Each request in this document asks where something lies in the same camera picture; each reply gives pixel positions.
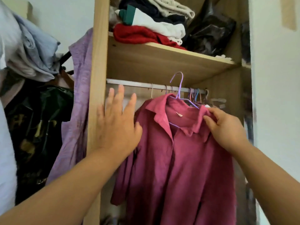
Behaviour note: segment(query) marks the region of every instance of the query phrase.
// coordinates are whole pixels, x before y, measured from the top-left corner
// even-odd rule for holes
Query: dark plastic bag
[[[209,56],[222,55],[235,27],[235,20],[217,12],[212,2],[205,0],[200,13],[187,28],[183,47]]]
[[[251,63],[249,21],[242,23],[242,58],[245,63]]]
[[[45,186],[62,146],[61,124],[69,121],[73,92],[47,85],[14,98],[5,113],[17,161],[16,204]]]

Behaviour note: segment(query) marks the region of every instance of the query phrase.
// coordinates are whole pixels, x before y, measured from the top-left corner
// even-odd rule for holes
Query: clothes rail
[[[160,89],[160,90],[170,90],[170,91],[178,91],[179,87],[172,87],[166,85],[156,85],[156,84],[149,84],[149,83],[140,83],[134,81],[127,81],[127,80],[115,80],[115,79],[106,79],[108,84],[114,85],[124,85],[124,86],[131,86],[131,87],[138,87],[138,88],[150,88],[150,89]],[[189,88],[182,87],[180,92],[189,92]],[[192,89],[192,93],[197,92],[197,89]],[[205,90],[199,90],[199,93],[205,94]]]

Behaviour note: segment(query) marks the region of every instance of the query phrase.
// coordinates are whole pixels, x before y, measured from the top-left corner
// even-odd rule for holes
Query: white wall
[[[33,7],[31,19],[43,31],[61,42],[58,52],[80,39],[93,26],[95,0],[27,0]],[[73,61],[64,66],[73,69]]]
[[[280,0],[249,4],[255,145],[300,181],[300,0],[296,32],[282,26]]]

